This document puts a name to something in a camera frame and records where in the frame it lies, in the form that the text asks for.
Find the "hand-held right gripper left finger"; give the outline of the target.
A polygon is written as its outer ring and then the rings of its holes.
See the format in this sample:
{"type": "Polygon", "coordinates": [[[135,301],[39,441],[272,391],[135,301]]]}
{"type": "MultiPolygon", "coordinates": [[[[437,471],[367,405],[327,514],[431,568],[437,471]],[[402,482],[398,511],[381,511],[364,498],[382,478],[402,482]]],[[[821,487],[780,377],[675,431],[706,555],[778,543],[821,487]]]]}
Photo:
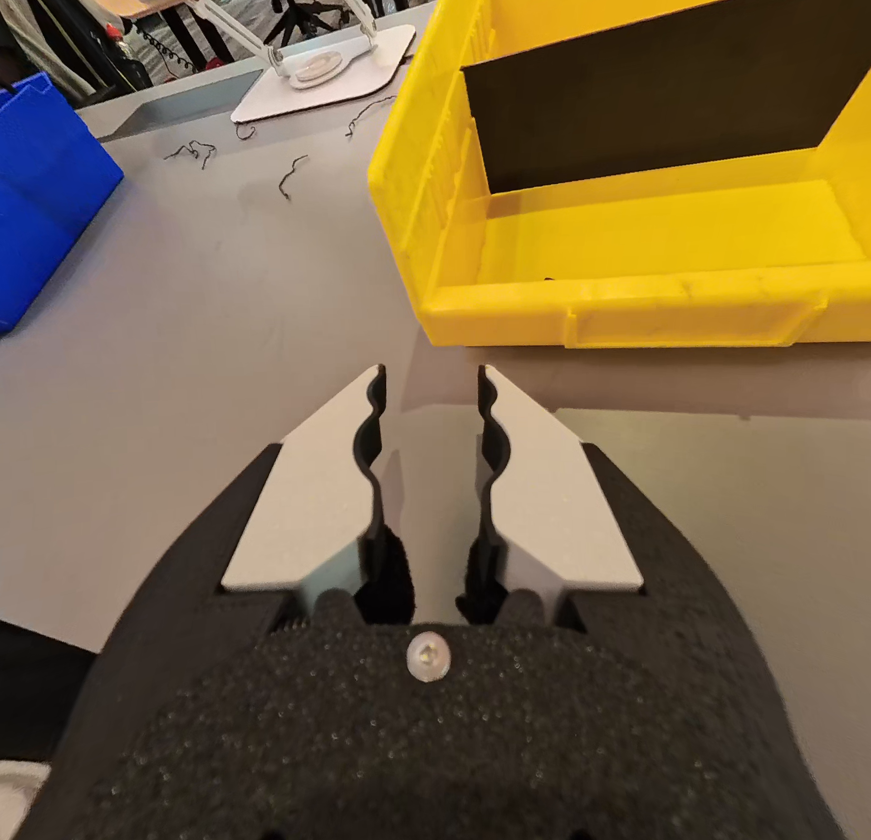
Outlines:
{"type": "Polygon", "coordinates": [[[223,574],[225,591],[289,593],[311,615],[337,589],[369,624],[411,622],[408,558],[372,470],[386,403],[386,368],[371,366],[281,440],[223,574]]]}

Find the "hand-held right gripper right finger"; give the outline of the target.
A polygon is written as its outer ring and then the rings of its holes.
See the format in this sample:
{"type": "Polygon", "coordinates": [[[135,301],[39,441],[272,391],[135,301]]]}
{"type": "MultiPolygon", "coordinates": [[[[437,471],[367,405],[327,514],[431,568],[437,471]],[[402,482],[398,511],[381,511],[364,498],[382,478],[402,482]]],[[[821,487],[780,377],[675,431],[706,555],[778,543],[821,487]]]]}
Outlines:
{"type": "Polygon", "coordinates": [[[489,625],[508,595],[548,622],[574,593],[640,594],[644,578],[579,437],[497,368],[477,370],[480,524],[456,606],[489,625]]]}

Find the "yellow plastic bin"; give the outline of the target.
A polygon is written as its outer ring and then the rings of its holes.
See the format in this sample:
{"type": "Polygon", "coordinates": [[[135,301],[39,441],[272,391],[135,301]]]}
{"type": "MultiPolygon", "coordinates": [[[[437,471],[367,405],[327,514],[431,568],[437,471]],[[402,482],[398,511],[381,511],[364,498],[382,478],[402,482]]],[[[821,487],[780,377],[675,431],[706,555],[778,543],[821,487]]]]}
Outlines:
{"type": "Polygon", "coordinates": [[[815,148],[490,191],[464,66],[712,1],[437,1],[367,173],[431,344],[869,341],[869,72],[815,148]]]}

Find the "blue plastic bin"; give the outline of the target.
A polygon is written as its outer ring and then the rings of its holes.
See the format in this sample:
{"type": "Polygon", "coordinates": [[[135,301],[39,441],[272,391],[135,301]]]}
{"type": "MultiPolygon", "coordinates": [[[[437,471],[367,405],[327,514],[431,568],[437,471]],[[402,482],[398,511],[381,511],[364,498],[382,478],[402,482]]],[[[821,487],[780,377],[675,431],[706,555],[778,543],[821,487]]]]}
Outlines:
{"type": "Polygon", "coordinates": [[[2,84],[1,103],[1,335],[6,335],[125,175],[46,72],[2,84]]]}

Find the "tangled black thread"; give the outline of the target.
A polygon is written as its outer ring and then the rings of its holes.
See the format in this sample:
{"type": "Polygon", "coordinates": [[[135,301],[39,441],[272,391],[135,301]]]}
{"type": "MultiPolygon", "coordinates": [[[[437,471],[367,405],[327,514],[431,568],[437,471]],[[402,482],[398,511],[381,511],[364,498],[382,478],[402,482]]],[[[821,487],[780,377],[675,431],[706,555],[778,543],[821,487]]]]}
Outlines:
{"type": "Polygon", "coordinates": [[[173,152],[170,152],[168,155],[164,156],[163,159],[164,161],[168,161],[181,157],[190,157],[191,159],[199,163],[200,168],[203,171],[206,169],[208,163],[216,154],[217,148],[214,145],[199,141],[197,139],[191,139],[185,144],[178,147],[173,152]]]}

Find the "person's pale garment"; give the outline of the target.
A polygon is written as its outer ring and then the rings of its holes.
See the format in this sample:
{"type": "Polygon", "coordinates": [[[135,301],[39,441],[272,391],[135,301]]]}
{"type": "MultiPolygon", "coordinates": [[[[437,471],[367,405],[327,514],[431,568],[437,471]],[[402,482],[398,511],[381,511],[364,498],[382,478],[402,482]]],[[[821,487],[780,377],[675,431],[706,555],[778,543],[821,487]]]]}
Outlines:
{"type": "Polygon", "coordinates": [[[49,772],[48,763],[1,760],[1,839],[15,836],[49,772]]]}

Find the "long wavy black thread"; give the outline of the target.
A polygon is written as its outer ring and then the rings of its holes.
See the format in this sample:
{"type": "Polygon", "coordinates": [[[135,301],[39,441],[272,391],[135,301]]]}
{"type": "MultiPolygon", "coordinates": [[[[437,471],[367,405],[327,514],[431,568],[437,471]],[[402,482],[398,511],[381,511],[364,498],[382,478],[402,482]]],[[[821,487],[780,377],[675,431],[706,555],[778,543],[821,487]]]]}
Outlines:
{"type": "Polygon", "coordinates": [[[377,99],[375,99],[375,100],[369,102],[367,105],[365,105],[365,106],[364,106],[364,107],[363,107],[363,108],[362,108],[362,109],[361,109],[357,114],[355,114],[354,117],[353,117],[353,118],[348,122],[348,124],[347,124],[347,129],[346,129],[346,132],[345,132],[345,137],[348,138],[348,139],[353,139],[354,134],[355,134],[356,127],[360,124],[360,122],[362,121],[363,117],[364,117],[366,114],[368,114],[369,112],[371,112],[371,111],[373,111],[374,109],[378,108],[379,106],[384,106],[384,105],[386,105],[386,104],[391,104],[391,103],[393,103],[393,102],[396,100],[396,98],[397,98],[397,95],[396,95],[396,94],[390,94],[390,95],[383,96],[383,97],[381,97],[381,98],[377,98],[377,99]]]}

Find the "black bin divider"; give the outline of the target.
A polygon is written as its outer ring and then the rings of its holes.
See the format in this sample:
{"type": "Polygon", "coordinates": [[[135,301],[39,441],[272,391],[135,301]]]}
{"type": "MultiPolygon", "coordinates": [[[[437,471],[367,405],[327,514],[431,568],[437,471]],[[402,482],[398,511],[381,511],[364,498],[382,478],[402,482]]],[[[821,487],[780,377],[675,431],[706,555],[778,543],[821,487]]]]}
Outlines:
{"type": "Polygon", "coordinates": [[[491,192],[818,147],[869,0],[714,0],[463,67],[491,192]]]}

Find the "wooden-framed black book stand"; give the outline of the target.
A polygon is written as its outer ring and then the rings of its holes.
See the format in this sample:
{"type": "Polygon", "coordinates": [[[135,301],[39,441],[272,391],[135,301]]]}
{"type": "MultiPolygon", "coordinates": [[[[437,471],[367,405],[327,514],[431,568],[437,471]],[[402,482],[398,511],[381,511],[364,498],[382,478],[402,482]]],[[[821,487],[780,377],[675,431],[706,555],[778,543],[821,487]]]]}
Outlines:
{"type": "Polygon", "coordinates": [[[343,0],[357,19],[356,34],[304,53],[284,53],[259,40],[212,0],[137,0],[158,5],[184,3],[227,37],[262,60],[265,68],[231,115],[234,125],[301,113],[378,93],[396,75],[416,35],[413,25],[379,29],[364,0],[343,0]]]}

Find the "black office chair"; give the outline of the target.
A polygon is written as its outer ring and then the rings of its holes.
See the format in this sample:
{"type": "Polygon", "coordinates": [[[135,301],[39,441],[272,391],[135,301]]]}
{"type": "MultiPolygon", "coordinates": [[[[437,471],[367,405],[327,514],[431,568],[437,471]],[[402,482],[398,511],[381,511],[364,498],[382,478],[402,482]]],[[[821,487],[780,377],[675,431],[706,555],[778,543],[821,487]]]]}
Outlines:
{"type": "Polygon", "coordinates": [[[279,14],[279,19],[267,34],[267,44],[280,38],[281,47],[288,45],[296,29],[303,39],[315,38],[319,30],[333,31],[332,25],[323,19],[323,15],[328,13],[338,14],[339,29],[348,26],[351,21],[350,10],[341,4],[328,4],[323,0],[312,0],[308,4],[297,0],[270,0],[270,3],[274,12],[279,14]]]}

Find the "beige hanging jacket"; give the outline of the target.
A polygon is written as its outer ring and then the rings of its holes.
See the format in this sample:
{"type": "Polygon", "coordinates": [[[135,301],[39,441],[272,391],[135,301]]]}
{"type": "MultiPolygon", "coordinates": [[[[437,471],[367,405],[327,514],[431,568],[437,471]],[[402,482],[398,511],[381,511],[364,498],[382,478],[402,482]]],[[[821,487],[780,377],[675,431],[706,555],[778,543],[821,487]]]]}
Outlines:
{"type": "Polygon", "coordinates": [[[82,103],[104,89],[86,67],[80,74],[61,59],[44,35],[29,0],[1,0],[1,15],[2,29],[7,29],[10,38],[17,43],[30,72],[45,72],[71,102],[82,103]]]}

